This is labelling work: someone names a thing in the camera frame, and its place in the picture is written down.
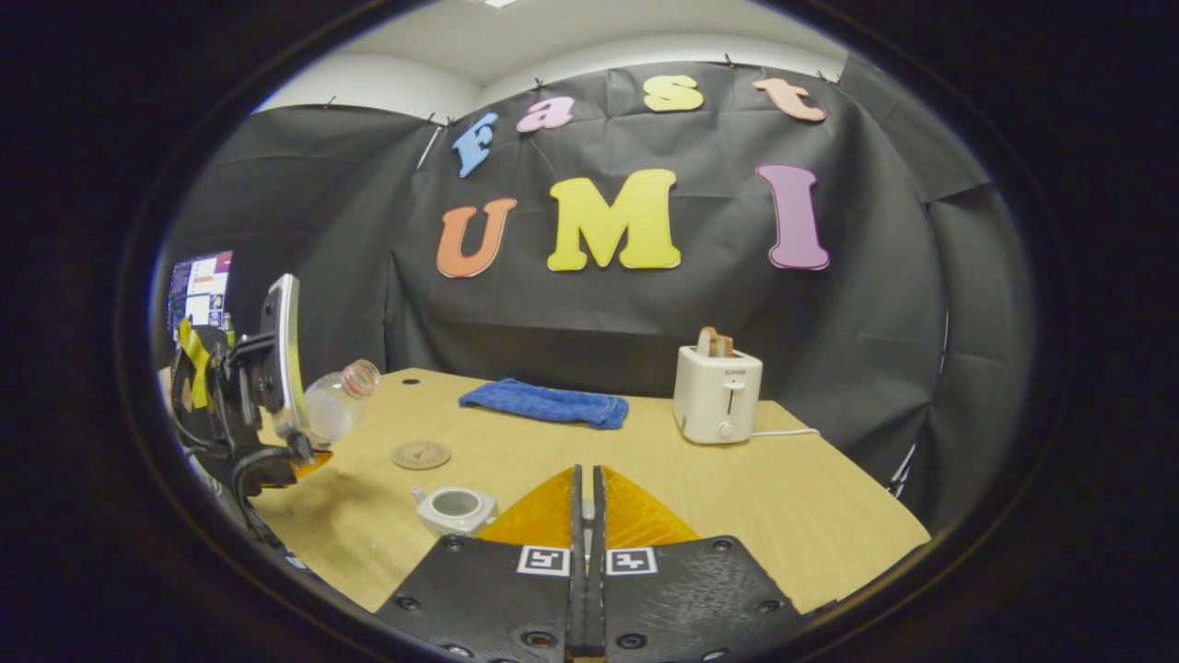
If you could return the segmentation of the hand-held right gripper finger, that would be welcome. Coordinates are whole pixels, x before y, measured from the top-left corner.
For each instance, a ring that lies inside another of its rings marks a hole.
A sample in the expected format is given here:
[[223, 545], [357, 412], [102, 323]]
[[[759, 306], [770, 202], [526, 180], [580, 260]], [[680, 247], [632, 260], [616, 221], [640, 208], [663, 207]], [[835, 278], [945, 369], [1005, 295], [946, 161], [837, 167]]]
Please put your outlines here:
[[584, 639], [581, 466], [555, 475], [564, 541], [446, 534], [376, 611], [380, 622], [442, 662], [569, 662]]
[[619, 471], [594, 470], [590, 636], [607, 662], [746, 662], [801, 610], [733, 536], [696, 536]]

